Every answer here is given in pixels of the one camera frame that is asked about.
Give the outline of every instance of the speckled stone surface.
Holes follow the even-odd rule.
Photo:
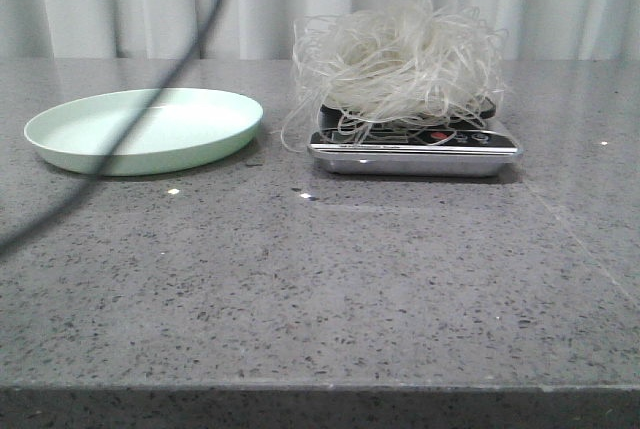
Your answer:
[[[79,181],[38,158],[24,124],[61,102],[152,87],[168,64],[0,62],[3,231]],[[130,427],[169,427],[133,415],[154,391],[245,411],[205,411],[211,427],[288,427],[259,419],[278,404],[297,427],[307,416],[309,427],[383,427],[366,424],[371,407],[411,427],[411,414],[431,414],[417,406],[445,399],[461,427],[478,400],[494,422],[541,407],[557,421],[544,427],[640,422],[640,63],[507,64],[499,118],[525,156],[489,180],[323,172],[280,143],[289,71],[195,63],[178,85],[258,100],[257,139],[200,168],[106,179],[0,260],[0,425],[67,427],[87,411],[52,401],[78,400],[103,419],[129,407]],[[189,412],[178,406],[189,404],[145,407]],[[351,418],[331,409],[347,406]],[[57,415],[24,419],[36,411]],[[453,427],[442,411],[428,427]]]

